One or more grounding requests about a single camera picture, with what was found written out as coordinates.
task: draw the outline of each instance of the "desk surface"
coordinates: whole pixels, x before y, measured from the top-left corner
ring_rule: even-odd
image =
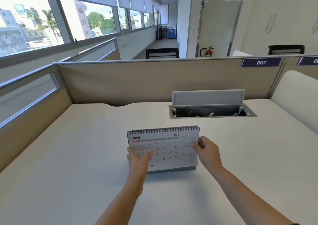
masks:
[[[0,174],[0,223],[94,224],[124,185],[131,129],[200,126],[224,166],[301,224],[318,221],[318,134],[270,100],[258,117],[169,119],[170,103],[73,104]],[[148,175],[130,224],[244,224],[201,162]]]

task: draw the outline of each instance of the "calendar page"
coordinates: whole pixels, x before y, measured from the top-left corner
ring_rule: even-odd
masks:
[[[199,132],[198,126],[184,126],[131,130],[127,137],[129,147],[138,157],[142,157],[148,149],[152,150],[148,171],[161,171],[198,165],[192,143],[198,143]]]

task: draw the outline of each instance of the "desk number label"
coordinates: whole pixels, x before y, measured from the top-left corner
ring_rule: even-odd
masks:
[[[318,57],[302,57],[297,66],[316,66],[318,65]]]
[[[245,58],[241,67],[278,67],[281,58]]]

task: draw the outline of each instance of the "person's left arm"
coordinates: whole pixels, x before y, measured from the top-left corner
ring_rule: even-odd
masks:
[[[148,150],[141,159],[137,157],[131,148],[128,147],[127,150],[129,153],[127,155],[129,172],[125,186],[109,204],[95,225],[128,224],[137,199],[142,193],[151,150]]]

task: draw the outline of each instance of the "person's right arm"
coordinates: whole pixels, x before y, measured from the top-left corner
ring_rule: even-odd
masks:
[[[291,225],[287,217],[252,192],[238,178],[226,170],[221,162],[220,152],[215,143],[200,137],[193,143],[200,161],[220,184],[230,203],[247,225]]]

